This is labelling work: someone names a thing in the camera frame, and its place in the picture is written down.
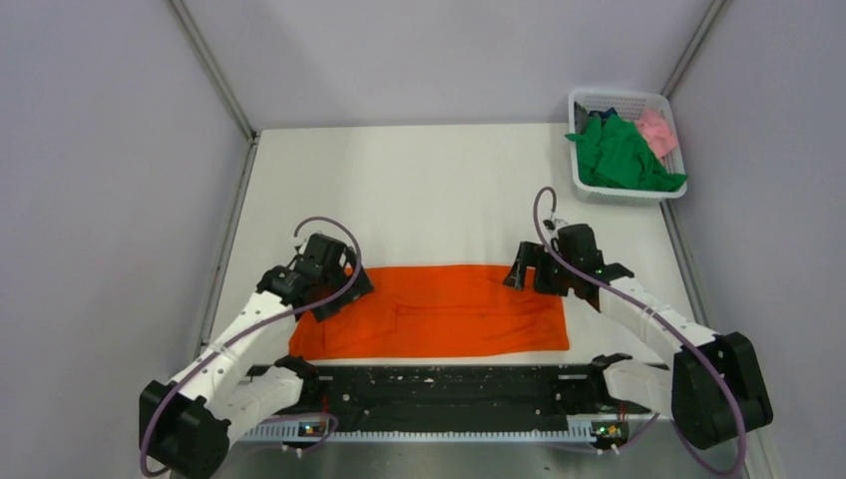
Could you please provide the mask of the orange t shirt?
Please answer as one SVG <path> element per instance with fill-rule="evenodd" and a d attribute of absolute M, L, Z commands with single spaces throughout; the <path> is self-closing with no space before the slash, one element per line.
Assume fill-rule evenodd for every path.
<path fill-rule="evenodd" d="M 289 351 L 315 361 L 569 350 L 562 299 L 504 286 L 509 271 L 497 264 L 373 268 L 373 292 L 322 321 L 305 313 Z"/>

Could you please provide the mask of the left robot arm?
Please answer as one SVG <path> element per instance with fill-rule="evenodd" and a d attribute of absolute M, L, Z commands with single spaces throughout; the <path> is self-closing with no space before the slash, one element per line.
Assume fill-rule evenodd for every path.
<path fill-rule="evenodd" d="M 145 478 L 176 472 L 210 478 L 232 444 L 281 409 L 307 412 L 319 385 L 306 361 L 282 356 L 247 380 L 258 358 L 287 346 L 299 319 L 318 318 L 372 292 L 355 236 L 347 241 L 314 233 L 287 264 L 267 270 L 230 325 L 171 379 L 153 380 L 139 396 L 139 463 Z"/>

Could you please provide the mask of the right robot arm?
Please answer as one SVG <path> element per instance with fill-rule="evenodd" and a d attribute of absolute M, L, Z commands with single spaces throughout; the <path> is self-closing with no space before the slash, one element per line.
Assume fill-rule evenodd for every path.
<path fill-rule="evenodd" d="M 595 357 L 585 384 L 593 408 L 636 404 L 670 418 L 681 437 L 700 450 L 737 437 L 739 426 L 753 431 L 772 423 L 751 340 L 739 332 L 719 334 L 660 301 L 628 267 L 605 261 L 588 225 L 562 226 L 539 242 L 520 242 L 503 284 L 573 294 L 660 359 L 653 365 L 626 353 Z"/>

